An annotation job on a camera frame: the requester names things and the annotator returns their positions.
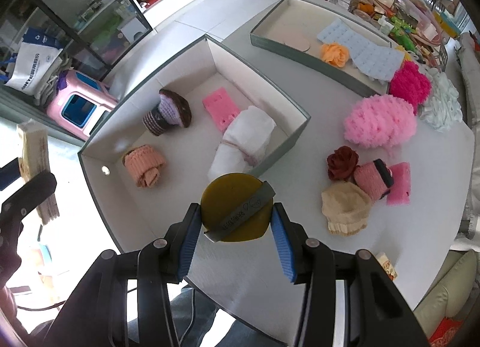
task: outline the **magenta fluffy yarn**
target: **magenta fluffy yarn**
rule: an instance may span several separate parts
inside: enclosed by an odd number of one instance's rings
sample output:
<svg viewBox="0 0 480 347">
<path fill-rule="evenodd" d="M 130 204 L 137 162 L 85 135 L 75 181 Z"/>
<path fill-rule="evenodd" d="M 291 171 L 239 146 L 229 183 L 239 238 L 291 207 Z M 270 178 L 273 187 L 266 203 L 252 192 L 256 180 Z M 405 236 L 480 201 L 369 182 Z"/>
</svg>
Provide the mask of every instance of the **magenta fluffy yarn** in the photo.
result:
<svg viewBox="0 0 480 347">
<path fill-rule="evenodd" d="M 411 103 L 413 113 L 417 114 L 418 105 L 427 100 L 430 90 L 430 80 L 419 72 L 419 66 L 413 61 L 405 61 L 395 72 L 388 93 Z"/>
</svg>

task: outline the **pink knitted roll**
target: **pink knitted roll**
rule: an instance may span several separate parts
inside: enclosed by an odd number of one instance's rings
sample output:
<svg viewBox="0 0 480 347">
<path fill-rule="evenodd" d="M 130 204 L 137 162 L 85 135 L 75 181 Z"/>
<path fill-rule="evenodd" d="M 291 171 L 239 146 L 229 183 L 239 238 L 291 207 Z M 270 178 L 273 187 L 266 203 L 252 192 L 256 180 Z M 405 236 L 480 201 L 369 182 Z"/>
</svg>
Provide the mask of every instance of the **pink knitted roll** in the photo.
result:
<svg viewBox="0 0 480 347">
<path fill-rule="evenodd" d="M 160 177 L 160 167 L 166 164 L 164 157 L 151 145 L 143 145 L 126 153 L 123 165 L 137 187 L 152 187 Z"/>
<path fill-rule="evenodd" d="M 353 173 L 353 179 L 373 202 L 378 201 L 388 191 L 388 187 L 372 161 L 357 167 Z"/>
</svg>

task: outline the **person's leg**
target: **person's leg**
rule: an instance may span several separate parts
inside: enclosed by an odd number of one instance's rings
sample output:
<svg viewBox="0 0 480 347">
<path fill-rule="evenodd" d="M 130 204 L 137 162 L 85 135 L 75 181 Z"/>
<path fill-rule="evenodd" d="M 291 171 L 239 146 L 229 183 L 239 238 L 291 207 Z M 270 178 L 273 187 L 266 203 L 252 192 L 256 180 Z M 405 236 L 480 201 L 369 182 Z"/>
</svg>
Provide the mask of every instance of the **person's leg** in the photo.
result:
<svg viewBox="0 0 480 347">
<path fill-rule="evenodd" d="M 217 347 L 284 347 L 285 345 L 235 320 Z"/>
<path fill-rule="evenodd" d="M 171 302 L 173 322 L 180 340 L 191 322 L 192 296 L 194 289 L 185 286 L 181 293 Z M 202 293 L 195 292 L 195 320 L 188 334 L 184 337 L 182 347 L 199 347 L 203 337 L 212 327 L 218 308 L 212 300 Z M 138 319 L 128 322 L 128 337 L 138 343 Z"/>
</svg>

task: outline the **cardboard box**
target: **cardboard box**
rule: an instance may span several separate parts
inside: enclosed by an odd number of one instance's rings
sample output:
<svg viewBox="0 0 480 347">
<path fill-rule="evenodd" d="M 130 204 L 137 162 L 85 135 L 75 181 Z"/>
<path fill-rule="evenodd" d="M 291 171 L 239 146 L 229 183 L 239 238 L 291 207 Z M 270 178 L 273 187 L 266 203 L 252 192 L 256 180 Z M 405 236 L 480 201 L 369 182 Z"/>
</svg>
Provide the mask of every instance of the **cardboard box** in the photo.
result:
<svg viewBox="0 0 480 347">
<path fill-rule="evenodd" d="M 160 101 L 158 92 L 163 87 L 186 98 L 193 119 L 186 129 L 155 137 L 142 119 Z M 171 224 L 184 217 L 190 203 L 200 202 L 222 139 L 202 99 L 220 87 L 240 110 L 255 105 L 277 123 L 265 158 L 252 175 L 261 175 L 290 150 L 310 119 L 289 96 L 221 43 L 203 36 L 190 44 L 128 94 L 79 152 L 90 193 L 120 249 L 141 249 L 163 237 Z M 125 152 L 143 144 L 154 146 L 167 161 L 151 189 L 137 188 L 122 164 Z"/>
<path fill-rule="evenodd" d="M 351 61 L 345 67 L 337 68 L 320 60 L 322 43 L 317 39 L 317 35 L 336 19 L 341 19 L 351 29 L 373 43 L 388 48 L 392 47 L 392 41 L 387 36 L 358 17 L 347 11 L 344 11 L 343 14 L 339 7 L 328 2 L 315 4 L 306 0 L 279 1 L 250 32 L 251 44 L 321 72 L 362 97 L 388 93 L 387 83 L 381 84 L 378 80 L 371 80 L 354 67 Z M 308 39 L 310 48 L 306 52 L 276 41 L 278 39 L 277 29 L 286 27 Z"/>
</svg>

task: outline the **white fluffy fabric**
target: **white fluffy fabric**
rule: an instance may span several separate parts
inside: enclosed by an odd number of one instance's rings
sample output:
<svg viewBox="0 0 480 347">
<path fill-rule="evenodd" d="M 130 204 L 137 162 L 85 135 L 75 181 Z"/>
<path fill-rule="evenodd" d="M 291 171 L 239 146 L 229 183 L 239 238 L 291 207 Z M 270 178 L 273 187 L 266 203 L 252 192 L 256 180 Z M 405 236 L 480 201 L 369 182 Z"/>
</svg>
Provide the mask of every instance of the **white fluffy fabric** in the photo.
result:
<svg viewBox="0 0 480 347">
<path fill-rule="evenodd" d="M 431 82 L 430 96 L 423 104 L 420 119 L 439 132 L 449 130 L 455 121 L 462 122 L 458 91 L 444 72 L 435 68 L 420 70 Z"/>
<path fill-rule="evenodd" d="M 270 142 L 275 121 L 258 107 L 249 106 L 232 121 L 223 134 L 223 140 L 237 145 L 220 144 L 212 166 L 208 171 L 208 180 L 232 172 L 248 172 L 251 165 L 245 160 L 243 152 L 260 162 Z"/>
</svg>

